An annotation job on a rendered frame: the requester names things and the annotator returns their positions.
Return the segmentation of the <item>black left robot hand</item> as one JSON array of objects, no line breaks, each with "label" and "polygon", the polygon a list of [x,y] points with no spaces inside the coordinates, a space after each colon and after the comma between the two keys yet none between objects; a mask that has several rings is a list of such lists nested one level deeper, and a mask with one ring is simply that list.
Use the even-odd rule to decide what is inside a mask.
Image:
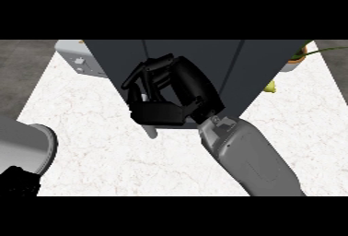
[{"label": "black left robot hand", "polygon": [[0,174],[0,196],[36,196],[42,188],[41,180],[41,174],[11,166]]}]

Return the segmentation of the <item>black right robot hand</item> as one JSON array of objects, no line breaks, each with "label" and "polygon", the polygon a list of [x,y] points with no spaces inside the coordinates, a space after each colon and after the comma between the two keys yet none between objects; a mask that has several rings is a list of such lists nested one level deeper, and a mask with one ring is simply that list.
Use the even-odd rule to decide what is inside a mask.
[{"label": "black right robot hand", "polygon": [[150,58],[133,69],[122,88],[129,92],[130,118],[139,124],[197,124],[225,110],[217,89],[198,66],[173,53]]}]

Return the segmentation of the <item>dark grey cabinet door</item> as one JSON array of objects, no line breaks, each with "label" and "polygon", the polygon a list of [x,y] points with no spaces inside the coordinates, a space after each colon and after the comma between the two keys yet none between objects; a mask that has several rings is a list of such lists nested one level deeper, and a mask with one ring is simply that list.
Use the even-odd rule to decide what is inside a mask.
[{"label": "dark grey cabinet door", "polygon": [[[217,115],[240,117],[265,87],[282,71],[303,40],[89,40],[89,50],[128,102],[122,88],[136,66],[150,58],[173,53],[185,56],[215,84],[225,110]],[[187,118],[184,126],[197,122]]]}]

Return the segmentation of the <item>terracotta plant pot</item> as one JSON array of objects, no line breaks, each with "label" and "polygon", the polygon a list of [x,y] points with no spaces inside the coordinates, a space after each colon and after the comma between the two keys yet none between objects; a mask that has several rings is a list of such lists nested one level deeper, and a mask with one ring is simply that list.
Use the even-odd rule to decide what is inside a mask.
[{"label": "terracotta plant pot", "polygon": [[306,54],[307,54],[307,47],[304,47],[302,51],[297,52],[293,58],[288,60],[288,63],[285,64],[282,68],[282,72],[291,72],[297,68],[297,66],[302,64],[303,60],[306,59]]}]

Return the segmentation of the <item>pale grey appliance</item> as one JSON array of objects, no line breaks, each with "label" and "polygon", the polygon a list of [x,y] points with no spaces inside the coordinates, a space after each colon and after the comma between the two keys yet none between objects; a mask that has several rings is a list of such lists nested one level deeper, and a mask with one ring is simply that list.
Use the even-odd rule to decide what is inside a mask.
[{"label": "pale grey appliance", "polygon": [[55,49],[79,74],[108,77],[83,40],[58,40]]}]

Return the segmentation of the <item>green plant leaves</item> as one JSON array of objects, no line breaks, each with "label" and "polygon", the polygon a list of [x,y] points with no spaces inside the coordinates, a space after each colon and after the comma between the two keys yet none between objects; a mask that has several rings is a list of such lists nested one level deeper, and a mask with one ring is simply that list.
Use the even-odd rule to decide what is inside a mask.
[{"label": "green plant leaves", "polygon": [[300,59],[303,59],[304,57],[307,57],[309,55],[315,54],[315,53],[322,53],[322,52],[328,52],[328,51],[335,51],[335,50],[341,50],[341,49],[348,49],[348,46],[340,46],[340,47],[332,47],[332,48],[325,48],[321,49],[318,51],[309,52],[307,51],[307,45],[313,42],[313,40],[306,40],[304,41],[304,45],[302,46],[302,48],[299,49],[297,53],[291,56],[291,60],[297,61]]}]

